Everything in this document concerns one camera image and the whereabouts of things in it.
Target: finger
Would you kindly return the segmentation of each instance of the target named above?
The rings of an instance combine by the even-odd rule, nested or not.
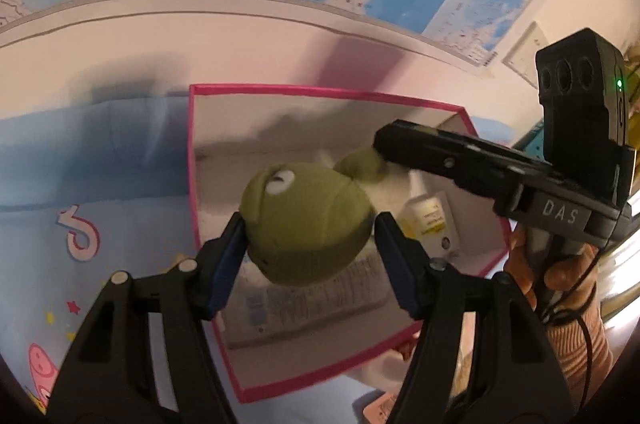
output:
[[[516,247],[509,253],[509,259],[504,264],[504,270],[513,276],[522,292],[529,292],[533,287],[533,271],[529,263],[527,263],[522,247]]]
[[[595,258],[597,253],[598,253],[598,248],[595,247],[594,245],[584,244],[582,246],[582,254],[589,257],[590,260],[593,260],[593,258]]]
[[[518,224],[509,237],[509,249],[513,251],[516,247],[524,247],[527,243],[525,226]]]
[[[585,286],[582,289],[578,289],[574,292],[569,298],[563,301],[559,308],[569,308],[573,310],[577,310],[582,307],[585,303],[588,302],[589,296],[591,296],[591,290],[593,290],[593,283],[591,283],[588,287]]]
[[[535,310],[536,306],[538,305],[538,300],[536,299],[536,295],[534,294],[533,289],[527,292],[525,296],[527,298],[527,301],[529,302],[529,305],[531,305],[531,309]]]
[[[545,284],[551,290],[569,290],[587,271],[593,255],[589,250],[575,258],[563,260],[550,267],[545,273]]]

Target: camera lens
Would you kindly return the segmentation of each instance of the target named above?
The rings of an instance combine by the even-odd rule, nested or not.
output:
[[[542,82],[542,88],[544,90],[549,90],[551,87],[551,72],[549,72],[549,69],[543,69],[542,74],[540,75],[540,81]]]
[[[569,67],[566,60],[558,62],[558,66],[556,67],[556,78],[558,79],[558,86],[562,92],[566,93],[571,89],[571,67]]]
[[[580,84],[585,90],[589,90],[593,83],[593,66],[587,58],[580,60]]]

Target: handheld data collection device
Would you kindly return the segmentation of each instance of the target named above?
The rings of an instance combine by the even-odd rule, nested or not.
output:
[[[527,258],[543,321],[562,293],[542,280],[584,243],[626,236],[636,151],[627,144],[628,103],[620,51],[591,29],[536,56],[545,161],[480,139],[396,121],[374,147],[390,162],[451,178],[495,200],[496,214],[527,226]]]

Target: pink cartoon character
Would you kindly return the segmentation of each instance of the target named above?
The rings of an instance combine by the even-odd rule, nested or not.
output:
[[[51,390],[58,377],[58,369],[42,347],[35,343],[29,347],[29,368],[36,388],[36,397],[44,407],[47,407]]]

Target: plush toy eye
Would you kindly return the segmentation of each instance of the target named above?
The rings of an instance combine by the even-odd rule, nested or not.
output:
[[[295,178],[296,174],[290,169],[280,170],[269,179],[264,190],[269,195],[280,195],[290,188]]]

